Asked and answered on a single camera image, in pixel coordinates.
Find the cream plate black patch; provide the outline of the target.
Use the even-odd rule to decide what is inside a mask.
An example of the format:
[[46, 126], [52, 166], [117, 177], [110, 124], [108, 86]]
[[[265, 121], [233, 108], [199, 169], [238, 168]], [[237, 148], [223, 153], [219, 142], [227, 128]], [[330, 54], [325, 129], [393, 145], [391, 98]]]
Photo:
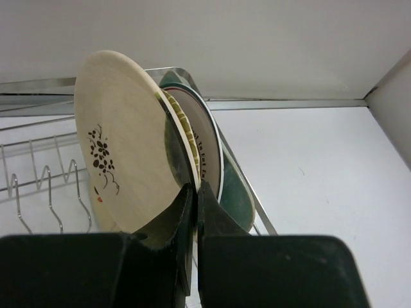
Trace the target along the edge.
[[153, 220], [183, 185], [198, 189], [184, 127], [165, 93], [129, 57], [104, 50], [86, 59], [74, 86], [74, 114], [87, 170], [122, 231]]

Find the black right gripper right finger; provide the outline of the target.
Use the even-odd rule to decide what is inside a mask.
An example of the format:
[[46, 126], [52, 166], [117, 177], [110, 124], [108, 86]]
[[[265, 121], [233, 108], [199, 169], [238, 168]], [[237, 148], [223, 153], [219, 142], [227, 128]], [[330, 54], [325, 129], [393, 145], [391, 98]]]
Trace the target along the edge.
[[203, 307], [368, 307], [350, 249], [328, 235], [250, 235], [198, 192], [198, 292]]

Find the round woven bamboo plate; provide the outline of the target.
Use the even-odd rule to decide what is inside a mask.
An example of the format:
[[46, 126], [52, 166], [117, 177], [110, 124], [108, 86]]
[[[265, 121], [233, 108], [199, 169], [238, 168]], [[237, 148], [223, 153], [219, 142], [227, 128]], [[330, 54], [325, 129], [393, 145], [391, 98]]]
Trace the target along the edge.
[[[198, 191], [199, 187], [200, 187], [200, 184], [201, 184], [200, 154], [199, 154], [198, 146], [197, 146], [196, 141], [195, 141], [194, 132], [192, 130], [192, 127], [191, 127], [191, 124], [189, 122], [188, 117], [184, 113], [182, 107], [179, 105], [177, 100], [173, 96], [168, 94], [165, 90], [162, 90], [162, 93], [166, 96], [169, 103], [173, 107], [174, 112], [176, 113], [176, 115], [177, 115], [177, 117], [180, 121], [180, 124], [182, 125], [182, 127], [184, 129], [184, 133], [186, 134], [186, 138], [189, 142], [190, 149], [191, 149], [191, 155], [193, 156], [193, 160], [194, 160], [194, 163], [195, 163], [195, 169], [196, 169], [195, 179], [197, 180], [196, 190]], [[166, 154], [167, 154], [168, 162], [169, 162], [169, 165], [171, 167], [171, 171], [173, 173], [173, 176], [174, 176], [176, 182], [180, 186], [182, 186], [182, 184], [183, 184], [182, 177], [181, 177], [179, 169], [177, 169], [178, 158], [175, 158], [173, 156], [173, 154], [175, 154], [175, 150], [171, 149], [171, 137], [169, 136], [170, 132], [171, 132], [170, 123], [166, 121], [166, 126], [165, 126], [165, 131], [164, 131], [164, 138], [165, 138], [164, 142], [165, 142], [165, 147], [166, 147]]]

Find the white plate red characters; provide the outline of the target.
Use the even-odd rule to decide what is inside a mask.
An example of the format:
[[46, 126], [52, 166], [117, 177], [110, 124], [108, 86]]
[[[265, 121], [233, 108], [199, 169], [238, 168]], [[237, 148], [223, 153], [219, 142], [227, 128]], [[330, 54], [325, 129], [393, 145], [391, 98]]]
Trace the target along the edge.
[[222, 142], [210, 109], [197, 91], [183, 83], [168, 82], [161, 88], [177, 100], [188, 117], [200, 155], [200, 178], [210, 184], [220, 200], [224, 171]]

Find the light green divided tray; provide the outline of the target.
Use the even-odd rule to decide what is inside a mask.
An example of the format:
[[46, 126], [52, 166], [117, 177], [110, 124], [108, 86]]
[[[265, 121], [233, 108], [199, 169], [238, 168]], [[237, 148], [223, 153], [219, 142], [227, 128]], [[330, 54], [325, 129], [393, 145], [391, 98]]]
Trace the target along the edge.
[[[173, 71], [168, 71], [160, 80], [160, 88], [168, 82], [183, 83], [182, 78]], [[237, 224], [245, 231], [250, 231], [255, 219], [255, 203], [251, 195], [250, 188], [245, 182], [245, 178], [240, 173], [232, 155], [222, 141], [223, 153], [223, 191], [222, 197], [218, 200], [220, 206], [231, 216]]]

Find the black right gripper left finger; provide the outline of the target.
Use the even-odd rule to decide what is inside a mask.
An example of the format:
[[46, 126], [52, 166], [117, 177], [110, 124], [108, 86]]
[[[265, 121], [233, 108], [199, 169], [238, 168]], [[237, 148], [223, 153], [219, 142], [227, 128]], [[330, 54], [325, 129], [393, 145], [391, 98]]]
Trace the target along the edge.
[[184, 307], [193, 190], [133, 233], [1, 238], [2, 307]]

